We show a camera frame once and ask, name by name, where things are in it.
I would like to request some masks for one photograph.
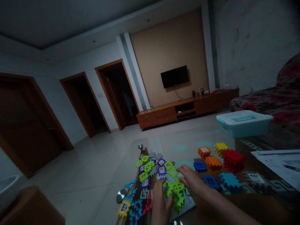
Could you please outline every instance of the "left hand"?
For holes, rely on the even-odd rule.
[[[170,212],[173,205],[173,194],[170,194],[167,204],[163,194],[163,184],[166,180],[159,180],[153,188],[152,197],[152,225],[166,225],[169,224]]]

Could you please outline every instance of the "door frame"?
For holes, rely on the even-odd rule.
[[[29,81],[32,84],[34,90],[38,93],[39,98],[44,103],[46,110],[49,112],[54,122],[53,125],[57,131],[58,137],[61,140],[63,146],[65,147],[65,150],[70,151],[74,149],[72,143],[70,142],[70,139],[68,138],[66,132],[64,131],[60,122],[58,121],[56,115],[54,114],[52,108],[50,107],[47,99],[45,98],[43,92],[41,91],[34,77],[0,72],[0,80],[8,81],[8,79],[14,79],[15,81],[20,81],[20,82]],[[22,160],[15,154],[14,150],[11,148],[11,146],[7,143],[7,141],[4,139],[2,135],[0,135],[0,146],[3,149],[3,151],[7,154],[7,156],[12,160],[12,162],[19,168],[19,170],[27,178],[33,176],[33,172],[31,172],[29,168],[22,162]]]
[[[132,92],[132,95],[133,95],[133,98],[134,98],[134,101],[135,101],[135,104],[136,104],[137,109],[138,109],[137,100],[136,100],[135,95],[134,95],[134,93],[133,93],[132,86],[131,86],[131,83],[130,83],[130,80],[129,80],[129,77],[128,77],[128,74],[127,74],[127,71],[126,71],[124,62],[123,62],[123,59],[119,59],[119,60],[116,60],[116,61],[107,63],[107,64],[105,64],[105,65],[96,67],[96,68],[95,68],[95,71],[96,71],[96,73],[97,73],[97,76],[98,76],[98,78],[99,78],[99,81],[100,81],[100,83],[101,83],[101,86],[102,86],[102,88],[103,88],[103,90],[104,90],[105,96],[106,96],[106,98],[107,98],[107,100],[108,100],[108,103],[109,103],[109,105],[110,105],[110,108],[111,108],[111,110],[112,110],[112,113],[113,113],[113,115],[114,115],[114,117],[115,117],[115,119],[116,119],[116,122],[117,122],[117,124],[118,124],[118,127],[119,127],[119,129],[121,130],[122,128],[121,128],[119,119],[117,118],[116,112],[115,112],[115,110],[114,110],[114,108],[113,108],[113,105],[112,105],[112,103],[111,103],[110,97],[109,97],[109,95],[107,94],[106,88],[105,88],[105,86],[104,86],[104,84],[103,84],[103,80],[102,80],[101,75],[100,75],[100,73],[101,73],[100,70],[102,70],[102,69],[104,69],[104,68],[106,68],[106,67],[109,67],[109,66],[118,64],[118,63],[122,63],[122,65],[123,65],[123,68],[124,68],[124,71],[125,71],[125,73],[126,73],[126,77],[127,77],[127,80],[128,80],[128,83],[129,83],[129,86],[130,86],[130,89],[131,89],[131,92]]]
[[[67,86],[66,86],[66,84],[65,84],[67,81],[70,81],[70,80],[72,80],[72,79],[74,79],[74,78],[78,78],[78,77],[82,77],[82,76],[85,78],[85,80],[86,80],[86,82],[87,82],[87,84],[88,84],[88,86],[89,86],[89,88],[90,88],[90,90],[91,90],[91,92],[92,92],[92,94],[93,94],[94,100],[95,100],[95,102],[96,102],[96,104],[97,104],[97,106],[98,106],[98,108],[99,108],[99,110],[100,110],[100,113],[101,113],[101,115],[102,115],[102,117],[103,117],[103,119],[104,119],[104,122],[105,122],[105,125],[106,125],[106,127],[107,127],[108,132],[111,133],[110,128],[109,128],[109,126],[108,126],[108,124],[107,124],[107,122],[106,122],[106,119],[105,119],[105,117],[104,117],[104,115],[103,115],[103,112],[102,112],[102,110],[101,110],[100,104],[99,104],[99,102],[98,102],[98,100],[97,100],[97,98],[96,98],[96,95],[95,95],[95,93],[94,93],[94,91],[93,91],[93,89],[92,89],[92,87],[91,87],[90,82],[88,81],[88,77],[87,77],[87,75],[85,74],[85,72],[81,72],[81,73],[75,74],[75,75],[73,75],[73,76],[63,78],[63,79],[60,80],[60,83],[62,84],[62,86],[63,86],[63,88],[64,88],[64,90],[65,90],[65,92],[66,92],[66,94],[67,94],[67,96],[68,96],[68,98],[69,98],[69,100],[70,100],[70,102],[71,102],[71,104],[72,104],[72,106],[73,106],[73,108],[74,108],[76,114],[77,114],[77,116],[79,117],[79,119],[80,119],[80,121],[81,121],[81,123],[82,123],[82,125],[83,125],[83,127],[84,127],[84,129],[85,129],[85,131],[87,132],[88,136],[91,138],[91,137],[93,136],[93,135],[91,135],[91,134],[93,133],[93,131],[91,131],[90,128],[85,124],[85,122],[84,122],[84,120],[83,120],[83,118],[82,118],[80,112],[78,111],[77,106],[76,106],[76,104],[74,103],[74,101],[73,101],[73,99],[72,99],[72,97],[71,97],[71,95],[70,95],[70,93],[69,93],[69,91],[68,91],[68,88],[67,88]]]

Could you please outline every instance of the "sofa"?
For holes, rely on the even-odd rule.
[[[275,149],[300,147],[300,53],[280,70],[275,87],[252,92],[230,102],[232,112],[252,110],[274,120],[269,133],[258,138]]]

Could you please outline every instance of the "box lid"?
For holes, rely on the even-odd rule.
[[[265,115],[251,110],[242,110],[238,112],[230,112],[222,115],[217,115],[217,120],[228,126],[240,126],[249,123],[259,123],[272,121],[273,116]]]

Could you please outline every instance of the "white sink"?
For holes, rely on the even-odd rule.
[[[20,191],[19,181],[19,175],[7,177],[0,181],[0,215],[2,215],[8,206],[16,199]]]

